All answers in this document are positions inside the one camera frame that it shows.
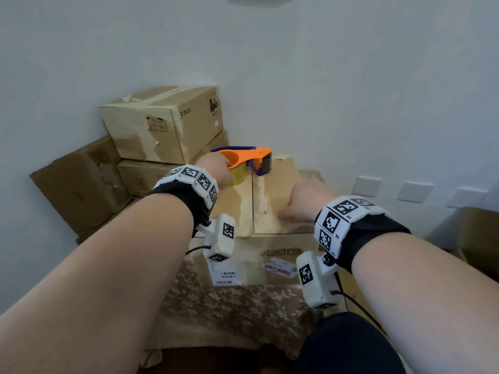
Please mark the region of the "person's right forearm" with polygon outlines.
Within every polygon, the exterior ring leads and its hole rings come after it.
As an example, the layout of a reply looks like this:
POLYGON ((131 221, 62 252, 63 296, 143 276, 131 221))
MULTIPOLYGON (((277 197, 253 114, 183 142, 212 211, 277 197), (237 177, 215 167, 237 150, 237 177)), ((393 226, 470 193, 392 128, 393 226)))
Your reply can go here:
POLYGON ((417 374, 499 374, 499 283, 406 233, 364 245, 352 273, 417 374))

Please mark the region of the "person's left hand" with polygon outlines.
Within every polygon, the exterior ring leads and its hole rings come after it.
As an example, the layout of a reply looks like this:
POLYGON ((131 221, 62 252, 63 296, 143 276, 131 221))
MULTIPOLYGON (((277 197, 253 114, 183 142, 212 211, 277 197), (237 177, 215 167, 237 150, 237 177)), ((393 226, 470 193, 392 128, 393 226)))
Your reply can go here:
MULTIPOLYGON (((205 169, 209 175, 214 179, 216 180, 217 184, 218 184, 218 180, 219 180, 219 157, 225 157, 224 155, 222 155, 221 153, 219 152, 209 152, 203 156, 201 156, 195 163, 194 163, 194 166, 196 167, 199 167, 199 168, 202 168, 202 169, 205 169)), ((218 187, 220 189, 223 189, 223 188, 227 188, 228 185, 219 185, 218 184, 218 187)))

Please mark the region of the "open brown cardboard box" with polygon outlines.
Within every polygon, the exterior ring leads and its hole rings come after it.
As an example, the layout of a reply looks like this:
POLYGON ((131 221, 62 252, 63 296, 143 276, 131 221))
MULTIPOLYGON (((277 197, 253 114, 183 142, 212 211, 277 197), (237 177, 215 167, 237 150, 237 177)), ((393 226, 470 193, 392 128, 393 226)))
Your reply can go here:
POLYGON ((457 247, 468 264, 499 283, 499 212, 461 209, 457 247))

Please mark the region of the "orange tape dispenser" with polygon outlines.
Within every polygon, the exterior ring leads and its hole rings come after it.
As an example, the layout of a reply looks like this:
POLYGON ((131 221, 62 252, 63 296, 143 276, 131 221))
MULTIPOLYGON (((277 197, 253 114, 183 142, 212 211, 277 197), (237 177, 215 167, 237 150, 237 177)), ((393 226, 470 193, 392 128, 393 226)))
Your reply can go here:
POLYGON ((229 170, 240 165, 250 167, 258 176, 268 174, 272 169, 272 149, 258 148, 256 146, 222 146, 212 149, 228 160, 229 170))

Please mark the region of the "slanted white barcode label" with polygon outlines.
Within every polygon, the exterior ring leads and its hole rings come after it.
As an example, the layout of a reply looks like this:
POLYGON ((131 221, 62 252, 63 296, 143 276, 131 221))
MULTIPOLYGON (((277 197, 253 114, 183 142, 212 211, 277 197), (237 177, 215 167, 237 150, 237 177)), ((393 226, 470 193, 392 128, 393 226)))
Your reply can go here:
POLYGON ((295 263, 288 262, 278 257, 271 257, 263 265, 263 270, 278 274, 287 278, 294 278, 298 274, 295 263))

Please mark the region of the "wrist marker band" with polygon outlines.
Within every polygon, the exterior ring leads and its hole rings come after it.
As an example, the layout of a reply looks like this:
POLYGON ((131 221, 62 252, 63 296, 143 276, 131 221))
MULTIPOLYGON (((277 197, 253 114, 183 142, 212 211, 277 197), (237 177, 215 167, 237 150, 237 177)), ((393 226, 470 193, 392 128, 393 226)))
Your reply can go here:
POLYGON ((195 237, 199 225, 209 226, 209 216, 218 193, 218 184, 206 169, 186 164, 170 170, 147 196, 170 194, 184 202, 193 216, 192 237, 195 237))
POLYGON ((314 236, 334 263, 352 273, 355 256, 368 242, 390 233, 411 234, 382 207, 365 198, 340 196, 315 218, 314 236))

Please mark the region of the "right wrist marker band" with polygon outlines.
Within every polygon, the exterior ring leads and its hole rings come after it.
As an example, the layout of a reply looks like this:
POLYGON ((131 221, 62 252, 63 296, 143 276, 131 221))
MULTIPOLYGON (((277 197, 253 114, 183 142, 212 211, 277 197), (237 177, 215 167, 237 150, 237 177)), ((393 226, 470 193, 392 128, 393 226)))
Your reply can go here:
POLYGON ((365 198, 340 196, 315 218, 314 236, 334 263, 352 273, 355 256, 368 242, 390 233, 411 234, 382 207, 365 198))

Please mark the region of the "flat dark brown cardboard box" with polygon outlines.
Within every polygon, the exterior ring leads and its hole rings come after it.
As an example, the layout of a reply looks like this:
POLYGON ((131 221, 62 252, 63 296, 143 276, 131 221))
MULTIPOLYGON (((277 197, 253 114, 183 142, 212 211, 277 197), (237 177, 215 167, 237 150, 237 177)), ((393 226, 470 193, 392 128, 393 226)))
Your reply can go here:
POLYGON ((77 232, 77 239, 75 240, 76 244, 79 246, 82 244, 85 240, 90 238, 95 232, 97 232, 99 229, 104 227, 105 225, 109 224, 113 219, 115 219, 120 213, 122 213, 124 210, 128 209, 138 201, 140 201, 142 198, 141 197, 132 197, 131 199, 127 200, 122 204, 114 213, 111 214, 106 220, 104 220, 101 224, 97 226, 93 226, 87 229, 84 229, 82 231, 77 232))

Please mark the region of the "plain cardboard box under stack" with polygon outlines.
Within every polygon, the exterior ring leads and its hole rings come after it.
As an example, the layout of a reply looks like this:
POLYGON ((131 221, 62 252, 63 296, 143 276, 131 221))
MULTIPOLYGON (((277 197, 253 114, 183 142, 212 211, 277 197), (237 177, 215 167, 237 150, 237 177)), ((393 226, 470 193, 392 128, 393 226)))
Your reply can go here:
MULTIPOLYGON (((189 164, 195 164, 196 161, 212 149, 222 146, 228 146, 227 131, 222 130, 200 153, 198 153, 189 164)), ((140 162, 133 160, 123 160, 117 165, 117 169, 132 196, 145 196, 151 191, 154 185, 168 172, 181 164, 140 162)))

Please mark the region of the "tilted brown cardboard box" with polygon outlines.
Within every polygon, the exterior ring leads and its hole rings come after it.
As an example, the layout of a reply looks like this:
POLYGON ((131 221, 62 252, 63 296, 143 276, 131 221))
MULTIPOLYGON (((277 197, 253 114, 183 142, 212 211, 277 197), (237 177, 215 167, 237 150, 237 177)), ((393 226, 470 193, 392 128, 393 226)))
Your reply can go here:
POLYGON ((118 169, 110 137, 100 138, 29 177, 78 235, 96 230, 132 198, 118 169))

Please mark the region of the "brown cardboard box with labels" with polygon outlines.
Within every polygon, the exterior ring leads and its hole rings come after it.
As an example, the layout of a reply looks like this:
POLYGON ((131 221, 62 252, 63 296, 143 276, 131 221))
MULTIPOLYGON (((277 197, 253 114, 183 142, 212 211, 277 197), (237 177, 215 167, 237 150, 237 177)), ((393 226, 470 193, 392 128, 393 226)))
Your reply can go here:
MULTIPOLYGON (((257 176, 247 169, 243 183, 220 190, 211 218, 228 214, 235 220, 234 253, 223 263, 243 267, 243 286, 299 284, 298 275, 287 278, 262 267, 271 257, 296 263, 305 251, 319 252, 312 224, 277 218, 277 212, 287 205, 294 184, 300 180, 293 158, 284 156, 272 159, 270 173, 257 176)), ((194 265, 202 288, 215 287, 201 250, 190 253, 187 260, 194 265)))

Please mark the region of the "person's dark trouser leg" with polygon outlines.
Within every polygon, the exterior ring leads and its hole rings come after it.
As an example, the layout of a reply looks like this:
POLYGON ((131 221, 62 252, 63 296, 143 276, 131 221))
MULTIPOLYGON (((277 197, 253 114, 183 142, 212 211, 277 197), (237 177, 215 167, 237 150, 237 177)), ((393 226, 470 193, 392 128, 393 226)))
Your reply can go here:
POLYGON ((292 374, 406 374, 387 338, 360 315, 321 319, 306 338, 292 374))

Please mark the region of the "left wrist marker band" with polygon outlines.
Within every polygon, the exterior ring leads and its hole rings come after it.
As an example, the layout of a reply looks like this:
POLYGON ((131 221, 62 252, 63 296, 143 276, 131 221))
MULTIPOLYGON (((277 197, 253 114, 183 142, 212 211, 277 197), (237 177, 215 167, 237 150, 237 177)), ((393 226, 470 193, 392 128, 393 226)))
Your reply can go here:
POLYGON ((218 193, 218 184, 206 169, 186 164, 170 170, 147 196, 170 194, 184 202, 193 216, 192 237, 195 237, 199 225, 209 226, 209 216, 218 193))

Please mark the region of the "person's right hand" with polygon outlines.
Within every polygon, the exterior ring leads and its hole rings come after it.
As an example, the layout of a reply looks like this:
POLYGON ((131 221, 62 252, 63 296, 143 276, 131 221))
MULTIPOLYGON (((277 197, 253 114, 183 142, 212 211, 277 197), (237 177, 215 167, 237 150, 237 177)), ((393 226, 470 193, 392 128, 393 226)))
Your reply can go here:
POLYGON ((316 178, 305 179, 294 184, 287 206, 300 207, 303 210, 303 222, 312 223, 329 202, 339 197, 324 182, 316 178))

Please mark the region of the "white wall socket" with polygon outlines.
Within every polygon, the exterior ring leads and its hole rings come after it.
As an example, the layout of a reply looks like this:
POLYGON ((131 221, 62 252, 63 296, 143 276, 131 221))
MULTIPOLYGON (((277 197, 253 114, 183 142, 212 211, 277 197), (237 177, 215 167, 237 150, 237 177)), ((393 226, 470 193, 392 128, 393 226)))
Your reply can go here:
POLYGON ((351 194, 376 197, 380 190, 382 182, 383 179, 380 177, 357 176, 353 184, 351 194))
POLYGON ((434 184, 426 182, 405 182, 397 196, 398 201, 424 203, 429 198, 434 184))
POLYGON ((463 208, 475 207, 488 196, 489 192, 478 188, 457 188, 449 199, 445 202, 445 207, 448 208, 463 208))

